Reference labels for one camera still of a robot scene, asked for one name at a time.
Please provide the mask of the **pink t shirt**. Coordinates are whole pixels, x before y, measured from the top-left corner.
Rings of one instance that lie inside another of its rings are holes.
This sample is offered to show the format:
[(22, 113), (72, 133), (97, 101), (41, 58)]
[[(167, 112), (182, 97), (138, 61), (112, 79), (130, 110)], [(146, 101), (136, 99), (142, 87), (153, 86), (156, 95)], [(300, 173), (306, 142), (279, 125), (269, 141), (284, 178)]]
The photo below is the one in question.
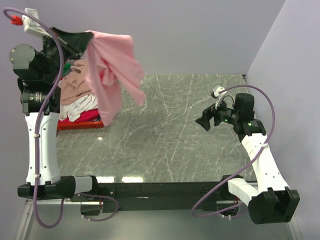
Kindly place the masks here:
[(86, 49), (88, 62), (85, 81), (97, 99), (97, 109), (105, 127), (122, 108), (122, 88), (142, 106), (145, 93), (140, 89), (144, 78), (142, 66), (134, 57), (130, 35), (90, 31), (93, 38)]

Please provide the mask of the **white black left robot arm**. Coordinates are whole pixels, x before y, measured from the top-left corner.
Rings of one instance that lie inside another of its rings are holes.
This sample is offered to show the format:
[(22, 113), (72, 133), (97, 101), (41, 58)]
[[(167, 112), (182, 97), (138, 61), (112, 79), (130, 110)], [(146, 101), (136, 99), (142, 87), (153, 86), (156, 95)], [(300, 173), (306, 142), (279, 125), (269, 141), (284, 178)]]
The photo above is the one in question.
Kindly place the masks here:
[(42, 50), (29, 44), (16, 45), (9, 58), (18, 76), (22, 112), (28, 129), (29, 166), (25, 184), (17, 188), (21, 198), (71, 199), (83, 195), (96, 200), (100, 188), (95, 176), (62, 176), (57, 160), (57, 140), (64, 65), (78, 60), (93, 38), (91, 32), (69, 33), (52, 27), (61, 47), (50, 36), (42, 37)]

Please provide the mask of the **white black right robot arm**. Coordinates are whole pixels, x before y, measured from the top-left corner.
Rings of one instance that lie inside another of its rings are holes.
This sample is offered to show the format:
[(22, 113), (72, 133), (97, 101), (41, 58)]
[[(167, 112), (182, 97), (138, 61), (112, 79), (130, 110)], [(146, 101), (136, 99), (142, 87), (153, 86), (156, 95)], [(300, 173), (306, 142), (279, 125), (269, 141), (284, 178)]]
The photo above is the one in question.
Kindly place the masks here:
[(211, 128), (210, 120), (214, 120), (214, 126), (220, 123), (233, 126), (250, 158), (247, 166), (253, 167), (257, 188), (238, 176), (244, 171), (241, 168), (198, 200), (192, 207), (191, 214), (196, 216), (195, 209), (219, 188), (222, 198), (230, 200), (235, 196), (245, 204), (250, 219), (256, 225), (290, 222), (300, 195), (297, 190), (290, 189), (282, 177), (268, 144), (269, 135), (266, 134), (263, 123), (254, 118), (254, 97), (248, 93), (238, 93), (232, 108), (224, 101), (224, 93), (213, 93), (212, 97), (217, 101), (203, 110), (196, 123), (206, 131)]

